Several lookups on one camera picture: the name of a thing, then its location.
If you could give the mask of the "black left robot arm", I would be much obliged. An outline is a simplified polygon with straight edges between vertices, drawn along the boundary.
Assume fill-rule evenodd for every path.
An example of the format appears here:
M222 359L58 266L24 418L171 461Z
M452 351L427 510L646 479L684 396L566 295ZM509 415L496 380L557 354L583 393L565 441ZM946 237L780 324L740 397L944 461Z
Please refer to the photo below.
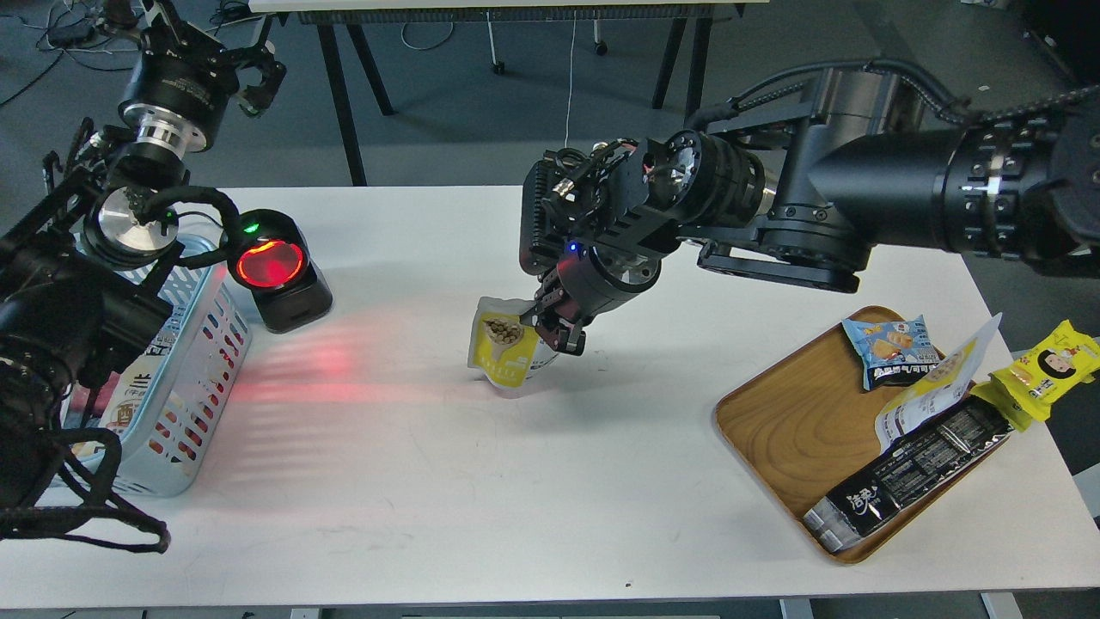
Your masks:
M251 46L227 47L182 20L169 1L106 1L95 27L133 40L138 62L120 125L86 119L66 157L44 161L46 195L3 235L3 538L59 538L95 518L155 537L132 553L168 549L168 527L113 484L121 439L65 428L75 385L95 389L125 371L172 314L172 270L223 263L255 294L283 292L309 267L306 243L278 212L237 209L194 187L184 156L215 144L227 106L267 110L286 68L272 55L272 15Z

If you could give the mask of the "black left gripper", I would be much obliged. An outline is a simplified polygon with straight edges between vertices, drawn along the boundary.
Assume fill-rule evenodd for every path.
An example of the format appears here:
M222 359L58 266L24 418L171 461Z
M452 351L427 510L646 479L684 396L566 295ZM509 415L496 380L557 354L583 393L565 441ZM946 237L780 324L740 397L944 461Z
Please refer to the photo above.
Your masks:
M146 23L138 36L141 55L119 106L138 144L158 146L173 156L210 150L240 87L235 70L255 68L260 74L258 82L237 93L237 106L250 118L270 109L287 74L270 40L226 49L182 20L169 1L141 5Z

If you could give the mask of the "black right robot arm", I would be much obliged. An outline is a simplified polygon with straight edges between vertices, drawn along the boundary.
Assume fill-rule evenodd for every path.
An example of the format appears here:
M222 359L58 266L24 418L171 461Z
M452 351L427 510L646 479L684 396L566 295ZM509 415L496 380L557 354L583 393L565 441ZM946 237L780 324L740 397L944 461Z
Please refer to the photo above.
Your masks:
M856 292L877 244L1097 277L1097 87L979 111L908 60L801 65L670 139L548 151L522 187L522 324L565 355L700 245L712 272Z

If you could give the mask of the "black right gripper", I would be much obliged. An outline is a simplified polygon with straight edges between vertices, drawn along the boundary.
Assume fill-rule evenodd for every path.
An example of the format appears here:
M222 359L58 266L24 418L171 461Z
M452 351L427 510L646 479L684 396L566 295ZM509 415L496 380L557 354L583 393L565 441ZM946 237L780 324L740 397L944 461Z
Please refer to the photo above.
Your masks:
M518 261L539 281L518 318L547 347L583 353L595 316L650 289L688 220L688 150L615 140L547 150L522 184Z

